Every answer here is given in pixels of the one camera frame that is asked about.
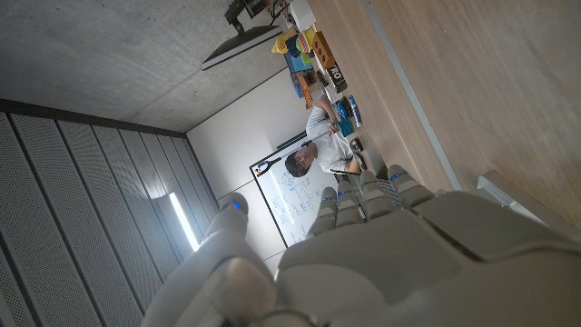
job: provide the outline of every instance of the orange box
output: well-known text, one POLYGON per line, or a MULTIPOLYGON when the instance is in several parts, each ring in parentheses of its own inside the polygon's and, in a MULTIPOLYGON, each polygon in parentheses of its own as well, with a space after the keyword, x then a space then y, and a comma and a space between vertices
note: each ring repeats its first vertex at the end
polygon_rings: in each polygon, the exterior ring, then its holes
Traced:
POLYGON ((335 65, 335 57, 329 49, 329 45, 325 40, 323 33, 315 33, 315 38, 312 40, 312 49, 323 68, 328 69, 335 65))

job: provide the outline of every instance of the wall light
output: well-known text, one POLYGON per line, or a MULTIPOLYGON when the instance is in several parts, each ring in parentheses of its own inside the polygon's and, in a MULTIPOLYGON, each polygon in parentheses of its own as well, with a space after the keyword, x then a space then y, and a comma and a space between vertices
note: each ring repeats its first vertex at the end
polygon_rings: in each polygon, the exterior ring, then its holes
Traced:
POLYGON ((178 198, 175 196, 175 193, 170 194, 170 200, 172 201, 173 209, 175 210, 175 213, 178 215, 178 219, 182 224, 185 237, 188 238, 188 241, 190 242, 193 250, 195 252, 198 251, 200 244, 198 243, 198 240, 196 240, 196 236, 193 234, 192 227, 190 226, 190 223, 188 223, 188 218, 186 218, 185 213, 183 213, 182 206, 180 205, 178 198))

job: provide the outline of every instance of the whiteboard frame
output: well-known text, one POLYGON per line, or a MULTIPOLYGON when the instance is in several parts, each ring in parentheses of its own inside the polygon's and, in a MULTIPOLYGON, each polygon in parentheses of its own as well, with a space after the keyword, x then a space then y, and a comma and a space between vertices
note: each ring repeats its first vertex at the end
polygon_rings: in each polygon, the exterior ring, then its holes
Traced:
MULTIPOLYGON (((266 203, 266 207, 269 208, 269 213, 271 213, 272 220, 274 221, 274 224, 276 225, 276 229, 279 231, 279 235, 281 236, 282 242, 284 243, 284 246, 287 249, 289 248, 289 245, 287 244, 287 241, 284 239, 284 236, 282 235, 281 228, 279 226, 279 223, 276 221, 276 217, 274 216, 274 213, 272 213, 272 209, 271 209, 271 206, 269 205, 269 202, 266 200, 266 196, 264 195, 264 192, 262 191, 261 184, 259 183, 258 178, 257 178, 259 176, 256 175, 254 168, 258 168, 258 164, 261 164, 261 163, 269 160, 273 156, 281 153, 282 151, 288 151, 289 148, 292 146, 296 147, 297 146, 296 144, 304 144, 305 141, 303 139, 308 140, 307 134, 305 132, 301 132, 300 134, 297 134, 296 136, 292 137, 287 142, 277 146, 277 151, 273 152, 272 154, 269 154, 267 157, 262 158, 257 163, 250 166, 252 177, 254 177, 254 182, 258 186, 258 189, 261 191, 262 200, 264 200, 264 202, 266 203)), ((335 176, 335 180, 337 181, 337 183, 339 183, 340 179, 337 176, 337 174, 334 173, 333 175, 335 176)))

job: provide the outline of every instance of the white wall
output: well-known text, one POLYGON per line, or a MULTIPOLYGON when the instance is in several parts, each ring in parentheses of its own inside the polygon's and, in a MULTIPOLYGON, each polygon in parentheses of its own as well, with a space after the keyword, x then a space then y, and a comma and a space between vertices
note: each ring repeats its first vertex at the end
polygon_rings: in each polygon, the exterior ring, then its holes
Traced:
POLYGON ((239 188, 248 198, 247 242, 262 259, 285 247, 249 167, 304 132, 309 114, 285 69, 188 132, 216 198, 239 188))

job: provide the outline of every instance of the man's arm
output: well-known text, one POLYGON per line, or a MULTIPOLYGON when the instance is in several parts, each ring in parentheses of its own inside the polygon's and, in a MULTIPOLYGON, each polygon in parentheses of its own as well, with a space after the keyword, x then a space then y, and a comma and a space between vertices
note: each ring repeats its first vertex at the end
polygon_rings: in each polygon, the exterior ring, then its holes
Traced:
POLYGON ((345 172, 361 173, 361 168, 359 168, 359 163, 355 158, 351 159, 350 163, 345 164, 345 172))
POLYGON ((333 107, 330 105, 330 101, 327 98, 327 96, 323 95, 320 99, 319 99, 319 103, 317 104, 320 108, 322 108, 327 115, 329 116, 330 119, 330 132, 329 135, 331 134, 335 134, 336 132, 339 131, 339 124, 337 121, 337 115, 335 115, 335 111, 333 110, 333 107))

